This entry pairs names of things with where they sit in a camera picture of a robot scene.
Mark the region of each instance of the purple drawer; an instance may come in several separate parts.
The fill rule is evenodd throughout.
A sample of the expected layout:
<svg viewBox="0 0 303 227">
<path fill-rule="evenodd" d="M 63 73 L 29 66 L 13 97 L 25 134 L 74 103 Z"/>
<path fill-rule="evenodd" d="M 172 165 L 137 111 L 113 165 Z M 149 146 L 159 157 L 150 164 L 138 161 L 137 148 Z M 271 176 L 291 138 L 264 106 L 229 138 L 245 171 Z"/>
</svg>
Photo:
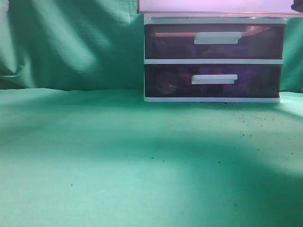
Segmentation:
<svg viewBox="0 0 303 227">
<path fill-rule="evenodd" d="M 284 24 L 145 25 L 146 59 L 282 59 Z"/>
<path fill-rule="evenodd" d="M 145 65 L 145 97 L 279 98 L 281 65 Z"/>
</svg>

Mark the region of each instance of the green fabric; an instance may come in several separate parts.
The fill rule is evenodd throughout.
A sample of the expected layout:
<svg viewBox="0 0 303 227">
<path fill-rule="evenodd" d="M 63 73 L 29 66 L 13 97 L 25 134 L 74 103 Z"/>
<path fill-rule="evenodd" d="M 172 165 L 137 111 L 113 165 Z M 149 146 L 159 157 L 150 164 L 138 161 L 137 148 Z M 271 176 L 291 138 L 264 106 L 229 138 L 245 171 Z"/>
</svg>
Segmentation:
<svg viewBox="0 0 303 227">
<path fill-rule="evenodd" d="M 0 91 L 0 226 L 303 226 L 303 94 L 142 96 Z"/>
<path fill-rule="evenodd" d="M 303 20 L 289 22 L 281 89 L 303 87 Z M 0 23 L 0 88 L 142 89 L 136 0 L 12 0 Z"/>
</svg>

